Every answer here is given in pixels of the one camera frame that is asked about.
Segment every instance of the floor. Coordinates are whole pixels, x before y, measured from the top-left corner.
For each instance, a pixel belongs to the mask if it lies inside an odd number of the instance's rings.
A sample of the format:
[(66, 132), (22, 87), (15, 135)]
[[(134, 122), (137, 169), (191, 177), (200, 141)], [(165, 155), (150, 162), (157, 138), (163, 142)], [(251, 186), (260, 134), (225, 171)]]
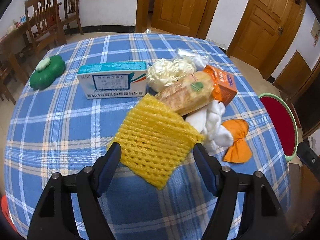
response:
[[(149, 17), (149, 30), (151, 33), (166, 33), (161, 30), (157, 30), (155, 28), (151, 28), (151, 17)], [(74, 34), (72, 36), (67, 36), (67, 42), (75, 42), (83, 39), (88, 38), (94, 38), (99, 36), (105, 36), (105, 35), (113, 35), (113, 34), (119, 34), (119, 33), (85, 33), (83, 36), (80, 34)], [(244, 77), (247, 79), (249, 84), (252, 86), (253, 90), (257, 93), (257, 95), (261, 93), (273, 93), (278, 96), (280, 96), (280, 92), (277, 88), (275, 88), (271, 83), (264, 80), (262, 76), (260, 75), (259, 71), (252, 66), (248, 65), (247, 63), (244, 63), (243, 61), (231, 57), (230, 58), (233, 63), (239, 68), (241, 73), (244, 75)], [(29, 59), (29, 63), (33, 66), (37, 64), (37, 60), (35, 58)], [(13, 97), (16, 101), (18, 101), (19, 96), (23, 90), (23, 85), (17, 81), (14, 82), (11, 80), (8, 84), (8, 89), (12, 93)], [(12, 116), (12, 112), (14, 110), (14, 105), (11, 101), (8, 101), (4, 98), (4, 101), (0, 101), (0, 167), (4, 166), (4, 148), (6, 143), (6, 137), (8, 133), (8, 128), (10, 124), (10, 119)], [(299, 130), (299, 141), (302, 141), (302, 130)], [(293, 161), (293, 163), (297, 163), (301, 165), (301, 162), (298, 157), (296, 157)], [(0, 172), (0, 194), (4, 195), (4, 174), (3, 171)]]
[(148, 18), (147, 18), (147, 31), (146, 33), (163, 33), (163, 34), (173, 34), (169, 32), (165, 32), (163, 30), (159, 30), (156, 28), (151, 27), (151, 22), (152, 22), (152, 13), (148, 13)]

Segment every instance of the plastic bag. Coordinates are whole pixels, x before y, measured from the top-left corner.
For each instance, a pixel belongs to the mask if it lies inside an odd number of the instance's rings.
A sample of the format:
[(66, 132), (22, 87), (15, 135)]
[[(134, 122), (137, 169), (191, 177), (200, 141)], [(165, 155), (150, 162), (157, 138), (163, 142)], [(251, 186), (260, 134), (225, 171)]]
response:
[(192, 61), (183, 59), (158, 59), (147, 71), (147, 84), (154, 91), (160, 92), (180, 78), (196, 71)]
[(193, 62), (198, 71), (203, 70), (205, 66), (209, 65), (210, 61), (210, 57), (208, 55), (201, 56), (184, 49), (176, 49), (175, 59), (184, 59), (186, 62)]
[(213, 99), (221, 101), (221, 92), (214, 75), (198, 71), (179, 79), (156, 94), (155, 98), (182, 116), (200, 109)]

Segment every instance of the bread package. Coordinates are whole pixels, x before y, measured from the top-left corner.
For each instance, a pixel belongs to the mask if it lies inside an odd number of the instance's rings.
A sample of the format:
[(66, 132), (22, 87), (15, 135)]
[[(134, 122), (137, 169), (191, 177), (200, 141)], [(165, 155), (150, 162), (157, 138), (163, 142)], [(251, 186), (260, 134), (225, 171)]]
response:
[(227, 105), (236, 93), (232, 74), (207, 65), (203, 71), (179, 79), (155, 97), (172, 111), (185, 115), (200, 109), (213, 99)]
[(213, 97), (221, 101), (220, 88), (214, 79), (203, 71), (179, 79), (155, 97), (180, 115), (200, 109), (210, 103)]

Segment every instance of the black baseboard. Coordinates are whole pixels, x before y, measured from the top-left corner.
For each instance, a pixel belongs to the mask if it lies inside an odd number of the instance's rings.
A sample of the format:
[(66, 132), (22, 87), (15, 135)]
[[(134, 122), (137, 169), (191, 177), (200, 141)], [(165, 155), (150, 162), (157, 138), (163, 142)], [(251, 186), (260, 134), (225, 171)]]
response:
[[(84, 26), (82, 30), (84, 33), (135, 33), (135, 26), (125, 25), (95, 25), (95, 26)], [(80, 33), (79, 28), (70, 28), (64, 30), (66, 35)]]
[(220, 48), (220, 47), (218, 47), (218, 48), (221, 49), (224, 54), (227, 52), (226, 49), (223, 49), (223, 48)]
[(272, 76), (270, 76), (267, 81), (269, 81), (271, 84), (273, 84), (273, 82), (275, 81), (276, 79)]

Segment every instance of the blue plaid tablecloth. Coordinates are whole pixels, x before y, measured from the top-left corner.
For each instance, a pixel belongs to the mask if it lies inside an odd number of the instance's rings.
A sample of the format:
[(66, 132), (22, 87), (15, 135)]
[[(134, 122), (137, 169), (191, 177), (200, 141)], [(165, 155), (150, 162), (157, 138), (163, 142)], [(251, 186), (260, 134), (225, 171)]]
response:
[[(81, 65), (172, 59), (181, 48), (210, 55), (211, 63), (231, 72), (238, 93), (226, 107), (223, 121), (242, 118), (249, 124), (246, 141), (253, 153), (244, 164), (224, 163), (226, 148), (215, 155), (222, 165), (252, 174), (262, 171), (282, 208), (290, 205), (289, 178), (278, 135), (269, 115), (251, 86), (214, 43), (191, 37), (162, 34), (124, 34), (98, 37), (50, 50), (60, 55), (65, 73), (43, 91), (27, 84), (14, 109), (5, 148), (5, 190), (13, 222), (27, 236), (31, 217), (48, 179), (54, 172), (68, 175), (92, 165), (105, 154), (126, 113), (138, 98), (86, 99), (76, 77)], [(237, 234), (243, 206), (238, 194), (229, 239)], [(117, 240), (198, 240), (216, 203), (200, 177), (190, 153), (162, 190), (119, 164), (106, 193), (99, 199)], [(75, 194), (72, 194), (76, 225), (88, 238)]]

